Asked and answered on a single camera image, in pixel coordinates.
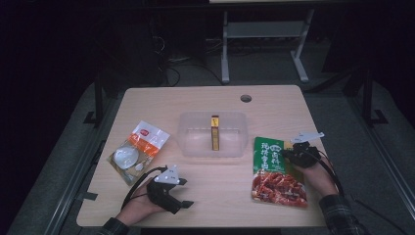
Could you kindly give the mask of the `black metal stand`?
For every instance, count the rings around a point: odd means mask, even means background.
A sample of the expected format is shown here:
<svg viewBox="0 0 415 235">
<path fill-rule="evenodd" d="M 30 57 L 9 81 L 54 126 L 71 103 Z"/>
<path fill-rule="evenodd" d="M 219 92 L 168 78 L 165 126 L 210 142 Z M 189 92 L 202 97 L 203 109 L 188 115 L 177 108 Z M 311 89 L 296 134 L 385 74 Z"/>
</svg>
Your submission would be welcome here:
<svg viewBox="0 0 415 235">
<path fill-rule="evenodd" d="M 364 76 L 362 117 L 366 124 L 373 127 L 375 124 L 387 124 L 388 120 L 381 110 L 372 109 L 373 78 L 372 72 L 368 70 Z"/>
<path fill-rule="evenodd" d="M 93 124 L 94 127 L 97 128 L 104 116 L 103 85 L 99 74 L 97 74 L 94 79 L 94 100 L 95 110 L 87 113 L 84 123 Z"/>
</svg>

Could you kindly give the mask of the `green sauce packet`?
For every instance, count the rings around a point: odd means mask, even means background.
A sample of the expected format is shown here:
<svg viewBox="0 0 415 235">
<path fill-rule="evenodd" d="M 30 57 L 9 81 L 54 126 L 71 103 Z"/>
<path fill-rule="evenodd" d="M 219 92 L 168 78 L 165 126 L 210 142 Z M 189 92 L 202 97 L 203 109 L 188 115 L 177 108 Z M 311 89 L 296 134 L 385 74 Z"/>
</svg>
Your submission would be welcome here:
<svg viewBox="0 0 415 235">
<path fill-rule="evenodd" d="M 252 198 L 262 203 L 306 208 L 303 175 L 281 155 L 282 150 L 292 151 L 293 145 L 265 137 L 254 139 Z"/>
</svg>

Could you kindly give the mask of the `orange white clear packet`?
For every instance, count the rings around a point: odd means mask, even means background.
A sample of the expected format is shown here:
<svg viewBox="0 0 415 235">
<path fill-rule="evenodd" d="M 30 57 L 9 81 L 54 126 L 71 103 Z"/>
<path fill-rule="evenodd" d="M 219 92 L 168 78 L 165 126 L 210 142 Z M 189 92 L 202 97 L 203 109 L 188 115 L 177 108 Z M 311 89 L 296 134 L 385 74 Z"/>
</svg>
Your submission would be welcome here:
<svg viewBox="0 0 415 235">
<path fill-rule="evenodd" d="M 126 140 L 108 157 L 128 186 L 142 176 L 170 134 L 141 120 Z"/>
</svg>

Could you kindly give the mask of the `small yellow red snack packet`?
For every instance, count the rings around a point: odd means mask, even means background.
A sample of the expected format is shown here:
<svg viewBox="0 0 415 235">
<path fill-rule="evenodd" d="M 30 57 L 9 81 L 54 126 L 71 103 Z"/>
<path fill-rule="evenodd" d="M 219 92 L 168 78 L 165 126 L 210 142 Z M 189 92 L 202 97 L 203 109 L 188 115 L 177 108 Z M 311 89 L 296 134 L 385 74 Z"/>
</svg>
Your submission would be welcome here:
<svg viewBox="0 0 415 235">
<path fill-rule="evenodd" d="M 219 150 L 219 116 L 212 116 L 210 119 L 211 144 L 214 151 Z"/>
</svg>

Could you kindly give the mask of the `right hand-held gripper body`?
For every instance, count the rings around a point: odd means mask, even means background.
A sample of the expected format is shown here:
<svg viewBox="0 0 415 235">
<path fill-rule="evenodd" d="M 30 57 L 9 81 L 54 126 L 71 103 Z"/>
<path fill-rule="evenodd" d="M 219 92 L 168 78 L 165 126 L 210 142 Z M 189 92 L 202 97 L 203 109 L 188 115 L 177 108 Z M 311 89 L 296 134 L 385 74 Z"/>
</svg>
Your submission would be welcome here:
<svg viewBox="0 0 415 235">
<path fill-rule="evenodd" d="M 318 149 L 310 145 L 310 141 L 324 136 L 323 132 L 301 132 L 291 140 L 293 150 L 289 153 L 288 159 L 302 168 L 315 165 L 321 160 L 321 156 Z"/>
</svg>

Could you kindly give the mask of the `clear plastic container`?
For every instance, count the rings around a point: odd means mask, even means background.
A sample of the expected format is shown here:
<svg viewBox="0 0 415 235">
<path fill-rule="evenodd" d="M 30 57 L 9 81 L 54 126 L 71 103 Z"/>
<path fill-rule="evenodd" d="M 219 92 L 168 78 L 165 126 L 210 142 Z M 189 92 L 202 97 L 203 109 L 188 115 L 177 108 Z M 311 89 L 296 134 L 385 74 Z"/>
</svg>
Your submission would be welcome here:
<svg viewBox="0 0 415 235">
<path fill-rule="evenodd" d="M 218 149 L 212 147 L 211 121 L 218 118 Z M 248 144 L 247 117 L 241 112 L 195 111 L 180 115 L 176 140 L 185 157 L 239 158 Z"/>
</svg>

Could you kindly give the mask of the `person's left hand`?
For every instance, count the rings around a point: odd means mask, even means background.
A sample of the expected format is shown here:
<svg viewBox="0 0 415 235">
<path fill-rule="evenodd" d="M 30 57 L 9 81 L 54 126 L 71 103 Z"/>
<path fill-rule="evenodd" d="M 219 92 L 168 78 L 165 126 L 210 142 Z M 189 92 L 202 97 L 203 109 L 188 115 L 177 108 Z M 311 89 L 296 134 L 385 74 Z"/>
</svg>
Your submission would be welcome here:
<svg viewBox="0 0 415 235">
<path fill-rule="evenodd" d="M 154 213 L 163 212 L 163 208 L 153 204 L 147 196 L 147 185 L 150 182 L 151 179 L 148 179 L 135 190 L 132 199 L 115 217 L 117 220 L 132 226 Z"/>
</svg>

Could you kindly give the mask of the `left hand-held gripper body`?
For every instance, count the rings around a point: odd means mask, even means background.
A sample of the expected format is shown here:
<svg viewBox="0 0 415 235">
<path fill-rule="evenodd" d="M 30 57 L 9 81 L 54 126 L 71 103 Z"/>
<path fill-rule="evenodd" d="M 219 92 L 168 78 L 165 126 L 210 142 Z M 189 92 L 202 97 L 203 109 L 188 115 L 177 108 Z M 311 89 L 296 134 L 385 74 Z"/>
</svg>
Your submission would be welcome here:
<svg viewBox="0 0 415 235">
<path fill-rule="evenodd" d="M 181 209 L 181 201 L 172 197 L 169 191 L 178 185 L 179 178 L 176 165 L 168 166 L 155 176 L 147 185 L 150 201 L 164 210 L 176 214 Z"/>
</svg>

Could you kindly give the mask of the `person's right hand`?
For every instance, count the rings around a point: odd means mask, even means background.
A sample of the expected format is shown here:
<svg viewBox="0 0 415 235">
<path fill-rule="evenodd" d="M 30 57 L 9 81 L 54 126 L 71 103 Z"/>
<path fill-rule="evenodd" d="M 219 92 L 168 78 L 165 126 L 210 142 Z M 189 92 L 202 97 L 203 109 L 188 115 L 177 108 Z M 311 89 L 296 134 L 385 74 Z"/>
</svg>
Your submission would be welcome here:
<svg viewBox="0 0 415 235">
<path fill-rule="evenodd" d="M 308 168 L 299 167 L 298 171 L 304 175 L 321 197 L 339 194 L 331 175 L 321 164 L 315 164 Z"/>
</svg>

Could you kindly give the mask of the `grey metal desk frame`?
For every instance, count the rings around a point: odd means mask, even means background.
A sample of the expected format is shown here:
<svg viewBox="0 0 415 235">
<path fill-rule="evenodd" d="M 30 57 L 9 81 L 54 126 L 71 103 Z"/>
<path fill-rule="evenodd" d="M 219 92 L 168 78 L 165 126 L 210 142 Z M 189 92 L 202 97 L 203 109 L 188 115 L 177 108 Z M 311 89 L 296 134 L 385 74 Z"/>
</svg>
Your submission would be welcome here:
<svg viewBox="0 0 415 235">
<path fill-rule="evenodd" d="M 307 83 L 309 78 L 303 67 L 300 55 L 308 35 L 314 10 L 307 11 L 303 21 L 286 22 L 230 22 L 228 13 L 223 13 L 222 25 L 222 54 L 221 54 L 221 82 L 229 83 L 228 40 L 239 38 L 283 38 L 295 37 L 299 40 L 298 47 L 291 51 L 292 61 L 295 65 L 299 79 Z"/>
</svg>

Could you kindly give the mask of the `dark tape strip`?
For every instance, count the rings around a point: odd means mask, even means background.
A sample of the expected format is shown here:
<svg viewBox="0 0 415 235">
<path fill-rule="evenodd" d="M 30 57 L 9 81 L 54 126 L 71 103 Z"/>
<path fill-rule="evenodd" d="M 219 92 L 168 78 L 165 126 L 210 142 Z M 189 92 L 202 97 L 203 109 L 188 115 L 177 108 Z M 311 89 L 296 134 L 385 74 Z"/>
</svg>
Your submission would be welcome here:
<svg viewBox="0 0 415 235">
<path fill-rule="evenodd" d="M 97 197 L 98 195 L 95 193 L 81 192 L 76 196 L 76 199 L 78 201 L 84 201 L 84 200 L 95 201 Z"/>
</svg>

